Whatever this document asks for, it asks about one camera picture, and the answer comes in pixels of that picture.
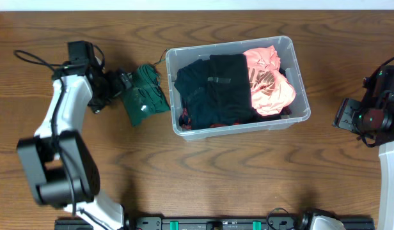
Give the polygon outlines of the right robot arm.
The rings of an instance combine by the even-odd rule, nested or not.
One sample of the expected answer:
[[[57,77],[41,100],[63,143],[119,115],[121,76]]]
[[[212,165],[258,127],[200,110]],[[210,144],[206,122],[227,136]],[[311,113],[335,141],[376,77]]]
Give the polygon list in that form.
[[[394,57],[364,78],[362,100],[342,101],[333,126],[357,136],[368,148],[378,148],[381,164],[379,221],[338,218],[318,209],[305,211],[294,229],[383,229],[394,230]]]

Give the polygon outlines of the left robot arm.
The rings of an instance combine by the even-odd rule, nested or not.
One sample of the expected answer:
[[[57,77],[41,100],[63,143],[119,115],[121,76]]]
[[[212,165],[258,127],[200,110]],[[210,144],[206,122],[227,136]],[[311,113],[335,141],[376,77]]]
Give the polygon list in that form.
[[[100,188],[100,174],[81,130],[87,108],[98,113],[132,87],[122,70],[104,72],[99,47],[70,42],[68,60],[50,64],[32,56],[31,62],[52,72],[53,95],[47,114],[32,137],[20,139],[17,153],[35,202],[62,209],[85,220],[92,229],[130,229],[124,207]]]

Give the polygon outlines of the pink printed t-shirt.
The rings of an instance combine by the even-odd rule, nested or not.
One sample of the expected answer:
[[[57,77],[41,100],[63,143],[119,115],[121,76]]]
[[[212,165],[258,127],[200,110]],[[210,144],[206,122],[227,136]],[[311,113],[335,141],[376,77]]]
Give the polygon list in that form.
[[[262,116],[279,114],[296,97],[294,87],[280,72],[281,59],[274,46],[249,49],[247,61],[251,103]]]

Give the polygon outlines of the green garment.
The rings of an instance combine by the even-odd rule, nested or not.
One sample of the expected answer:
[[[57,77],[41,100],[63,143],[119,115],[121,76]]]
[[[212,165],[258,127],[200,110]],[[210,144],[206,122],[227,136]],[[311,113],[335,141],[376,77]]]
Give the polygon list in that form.
[[[165,61],[163,55],[167,51],[166,49],[162,53],[157,62],[137,67],[129,77],[132,86],[120,95],[132,127],[140,125],[144,119],[154,114],[170,110],[161,89],[161,75],[156,69],[158,64]]]

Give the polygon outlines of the dark navy garment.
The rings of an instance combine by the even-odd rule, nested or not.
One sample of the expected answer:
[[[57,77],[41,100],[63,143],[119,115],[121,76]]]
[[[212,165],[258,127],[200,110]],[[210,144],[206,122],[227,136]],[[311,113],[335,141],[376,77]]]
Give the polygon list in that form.
[[[210,61],[197,60],[177,72],[175,88],[182,99],[183,109],[187,109],[193,130],[239,125],[240,119],[225,120],[215,96],[209,92]]]

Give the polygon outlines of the red plaid flannel shirt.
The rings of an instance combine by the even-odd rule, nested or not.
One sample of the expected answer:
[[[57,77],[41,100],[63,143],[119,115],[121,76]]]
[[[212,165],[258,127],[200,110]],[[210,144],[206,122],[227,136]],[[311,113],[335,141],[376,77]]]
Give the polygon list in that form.
[[[255,115],[248,121],[248,123],[258,123],[264,121],[273,121],[281,119],[282,116],[289,116],[291,115],[292,111],[290,110],[289,106],[284,107],[279,114],[269,115],[269,116],[262,116],[259,113],[255,112]],[[182,114],[178,118],[179,125],[185,130],[192,130],[192,121],[188,115],[187,109],[183,109]]]

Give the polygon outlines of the black taped garment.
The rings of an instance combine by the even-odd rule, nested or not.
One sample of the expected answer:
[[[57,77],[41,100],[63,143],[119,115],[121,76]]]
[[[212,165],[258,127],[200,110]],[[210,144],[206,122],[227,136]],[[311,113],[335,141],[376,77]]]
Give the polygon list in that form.
[[[246,123],[253,117],[246,56],[211,55],[207,86],[214,106],[213,123]]]

